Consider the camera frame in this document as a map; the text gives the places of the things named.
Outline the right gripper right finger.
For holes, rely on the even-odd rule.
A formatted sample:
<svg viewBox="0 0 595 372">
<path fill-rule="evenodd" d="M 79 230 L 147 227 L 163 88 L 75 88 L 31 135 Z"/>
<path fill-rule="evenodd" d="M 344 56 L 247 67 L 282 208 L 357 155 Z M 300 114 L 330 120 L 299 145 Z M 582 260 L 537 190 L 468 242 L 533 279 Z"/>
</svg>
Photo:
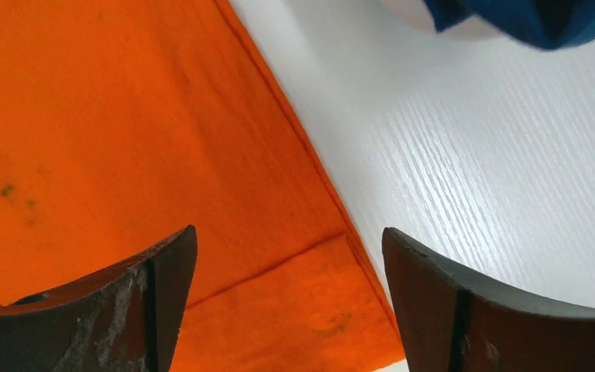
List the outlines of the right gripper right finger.
<svg viewBox="0 0 595 372">
<path fill-rule="evenodd" d="M 384 270 L 412 371 L 595 371 L 595 308 L 513 287 L 399 229 Z"/>
</svg>

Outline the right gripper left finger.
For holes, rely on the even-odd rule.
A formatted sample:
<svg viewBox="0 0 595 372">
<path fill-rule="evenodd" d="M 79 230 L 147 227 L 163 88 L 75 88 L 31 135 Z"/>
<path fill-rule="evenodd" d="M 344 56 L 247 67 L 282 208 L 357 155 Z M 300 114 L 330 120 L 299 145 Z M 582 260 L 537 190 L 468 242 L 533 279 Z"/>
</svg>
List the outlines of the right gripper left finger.
<svg viewBox="0 0 595 372">
<path fill-rule="evenodd" d="M 193 226 L 0 305 L 0 371 L 168 371 L 198 253 Z"/>
</svg>

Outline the orange t-shirt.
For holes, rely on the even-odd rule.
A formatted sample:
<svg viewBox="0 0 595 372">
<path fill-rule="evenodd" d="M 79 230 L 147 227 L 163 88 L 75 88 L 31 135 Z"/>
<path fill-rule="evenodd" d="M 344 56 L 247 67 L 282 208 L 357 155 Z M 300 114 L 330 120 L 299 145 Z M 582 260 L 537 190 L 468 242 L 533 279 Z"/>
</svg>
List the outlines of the orange t-shirt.
<svg viewBox="0 0 595 372">
<path fill-rule="evenodd" d="M 0 1 L 0 303 L 194 225 L 174 371 L 403 358 L 362 244 L 224 1 Z"/>
</svg>

